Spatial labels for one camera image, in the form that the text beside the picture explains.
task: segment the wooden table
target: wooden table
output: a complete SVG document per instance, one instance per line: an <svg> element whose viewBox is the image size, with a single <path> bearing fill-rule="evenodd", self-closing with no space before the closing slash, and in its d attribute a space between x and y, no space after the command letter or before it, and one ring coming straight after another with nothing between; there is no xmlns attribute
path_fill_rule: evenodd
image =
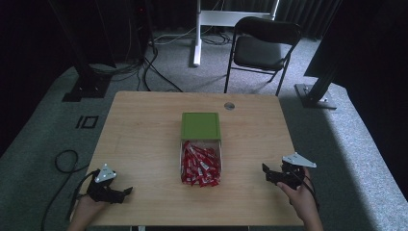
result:
<svg viewBox="0 0 408 231"><path fill-rule="evenodd" d="M228 102L234 110L224 108ZM218 186L181 182L183 112L219 114L223 169ZM262 163L280 171L282 156L293 153L275 96L121 91L89 171L108 164L117 173L112 189L134 189L92 225L301 225L288 198L262 172Z"/></svg>

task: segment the black chair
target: black chair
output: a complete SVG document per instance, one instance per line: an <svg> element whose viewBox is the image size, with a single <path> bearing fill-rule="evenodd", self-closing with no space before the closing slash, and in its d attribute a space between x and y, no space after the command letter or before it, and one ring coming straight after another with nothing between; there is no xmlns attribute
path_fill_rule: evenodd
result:
<svg viewBox="0 0 408 231"><path fill-rule="evenodd" d="M282 87L291 54L300 39L301 28L295 23L272 21L253 16L241 19L234 29L224 93L228 89L231 69L271 74L268 83L283 69L275 93L277 96ZM283 52L283 44L288 46L286 52Z"/></svg>

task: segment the power cord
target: power cord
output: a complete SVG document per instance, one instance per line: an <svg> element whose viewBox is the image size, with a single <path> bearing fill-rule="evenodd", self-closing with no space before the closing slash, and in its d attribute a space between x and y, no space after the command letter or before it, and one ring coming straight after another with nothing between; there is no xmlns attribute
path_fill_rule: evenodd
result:
<svg viewBox="0 0 408 231"><path fill-rule="evenodd" d="M138 66L138 68L135 71L131 72L128 76L125 76L125 77L123 77L121 79L112 79L111 82L121 82L121 81L124 81L124 80L127 80L127 79L131 78L134 75L139 75L140 68L141 68L141 65Z"/></svg>
<svg viewBox="0 0 408 231"><path fill-rule="evenodd" d="M150 66L153 64L153 62L156 60L157 56L159 55L159 51L157 50L156 47L153 47L153 54L154 54L154 56L153 56L152 61L148 62L148 65L147 65L147 67L144 68L144 72L143 72L143 75L141 77L141 79L143 80L143 84L146 87L147 91L152 91L150 89L150 87L147 85L146 75L147 75L147 71L149 70Z"/></svg>
<svg viewBox="0 0 408 231"><path fill-rule="evenodd" d="M182 34L182 35L162 35L162 36L159 36L157 38L154 38L154 41L162 39L162 38L173 38L173 37L175 37L174 39L172 39L170 41L167 41L167 42L160 42L160 43L155 42L156 45L166 45L166 44L170 44L170 43L176 41L177 39L193 39L194 37L191 37L193 35L191 35L190 32L192 30L194 30L194 29L195 29L195 27L190 29L189 31L187 31L185 34Z"/></svg>
<svg viewBox="0 0 408 231"><path fill-rule="evenodd" d="M66 154L68 154L68 153L71 153L71 154L74 155L74 157L75 157L74 165L72 166L72 168L71 168L70 170L64 170L64 169L62 169L62 168L60 167L59 160L60 160L60 158L61 158L63 155L66 155ZM58 196L58 195L60 194L60 192L63 190L63 188L64 188L64 186L66 185L66 183L68 182L68 180L71 178L72 174L75 173L75 172L81 171L81 170L83 170L83 169L85 169L85 168L87 168L87 167L89 166L89 165L85 165L85 166L83 166L83 167L78 167L78 168L77 168L78 159L79 159L78 153L77 153L76 151L74 151L74 150L71 150L71 149L64 150L64 151L60 152L60 153L55 157L55 159L54 159L54 166L55 166L55 168L57 169L57 171L59 171L59 172L61 172L61 173L64 173L64 174L68 174L68 175L66 176L66 178L65 178L65 180L64 180L64 182L63 182L63 184L60 186L60 188L59 188L59 189L57 190L57 192L54 194L54 196L52 197L51 201L48 203L48 205L47 205L47 207L46 207L46 209L45 209L44 215L43 215L43 217L42 217L42 222L41 222L41 230L45 230L45 229L44 229L44 228L45 228L45 221L46 221L47 215L48 215L48 213L49 213L49 210L50 210L52 204L54 203L55 199L57 198L57 196ZM84 182L84 181L85 181L85 179L81 181L81 184L77 187L77 190L79 190L79 188L80 188L81 185L82 185L82 182Z"/></svg>
<svg viewBox="0 0 408 231"><path fill-rule="evenodd" d="M220 37L222 38L222 41L215 41L215 40L205 38L209 36ZM228 43L232 43L231 38L227 34L224 34L224 33L206 35L202 37L201 40L203 40L205 43L210 44L210 45L226 45Z"/></svg>
<svg viewBox="0 0 408 231"><path fill-rule="evenodd" d="M168 82L169 84L171 84L174 88L176 88L177 89L177 91L179 91L179 92L183 92L179 87L177 87L173 82L171 82L170 80L168 80L162 73L160 73L157 69L156 69L156 67L151 63L151 62L149 62L147 59L145 59L146 60L146 62L148 63L148 68L152 68L152 70L154 71L154 72L156 72L156 74L158 74L162 79L164 79L166 82ZM148 88L148 86L147 86L147 83L146 83L146 78L144 77L144 84L146 85L146 87Z"/></svg>

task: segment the red candy wrapper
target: red candy wrapper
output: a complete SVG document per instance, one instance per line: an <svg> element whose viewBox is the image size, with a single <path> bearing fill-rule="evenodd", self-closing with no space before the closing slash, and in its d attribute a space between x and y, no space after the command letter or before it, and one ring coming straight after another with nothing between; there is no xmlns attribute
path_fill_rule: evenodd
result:
<svg viewBox="0 0 408 231"><path fill-rule="evenodd" d="M181 160L181 180L184 184L200 187L219 184L219 158L213 148L199 147L189 141L184 142L184 155Z"/></svg>

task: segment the hand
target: hand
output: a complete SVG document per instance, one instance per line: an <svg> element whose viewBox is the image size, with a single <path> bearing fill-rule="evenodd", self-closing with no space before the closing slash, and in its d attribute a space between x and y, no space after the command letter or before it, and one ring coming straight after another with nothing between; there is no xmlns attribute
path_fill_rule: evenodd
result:
<svg viewBox="0 0 408 231"><path fill-rule="evenodd" d="M83 231L96 215L109 203L104 201L95 202L90 196L81 197L75 209L75 214L67 231Z"/></svg>
<svg viewBox="0 0 408 231"><path fill-rule="evenodd" d="M304 167L305 170L305 183L312 189L309 170ZM305 228L308 231L323 230L321 225L318 209L316 208L316 202L311 192L304 186L297 187L297 190L293 190L288 185L278 182L277 186L288 196L297 216L301 218L305 224Z"/></svg>

